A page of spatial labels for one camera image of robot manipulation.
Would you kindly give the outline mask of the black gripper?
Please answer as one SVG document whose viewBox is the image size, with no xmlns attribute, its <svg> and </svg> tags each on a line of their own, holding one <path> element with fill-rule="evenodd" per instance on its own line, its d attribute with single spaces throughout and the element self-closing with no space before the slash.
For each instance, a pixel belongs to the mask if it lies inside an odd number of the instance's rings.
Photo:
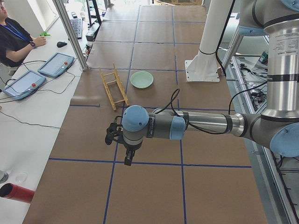
<svg viewBox="0 0 299 224">
<path fill-rule="evenodd" d="M 130 144 L 125 143 L 124 146 L 126 148 L 126 157 L 124 159 L 124 164 L 131 166 L 134 155 L 135 155 L 135 151 L 140 148 L 140 144 L 130 145 Z"/>
</svg>

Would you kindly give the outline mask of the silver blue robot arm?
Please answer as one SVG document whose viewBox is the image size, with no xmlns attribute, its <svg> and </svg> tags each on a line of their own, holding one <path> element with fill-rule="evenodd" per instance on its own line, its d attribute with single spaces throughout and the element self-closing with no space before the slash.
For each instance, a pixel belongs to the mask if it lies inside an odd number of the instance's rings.
<svg viewBox="0 0 299 224">
<path fill-rule="evenodd" d="M 186 130 L 233 134 L 284 156 L 299 154 L 299 3 L 246 0 L 240 26 L 262 28 L 269 36 L 267 106 L 261 114 L 211 114 L 128 107 L 122 119 L 125 165 L 147 138 L 180 140 Z"/>
</svg>

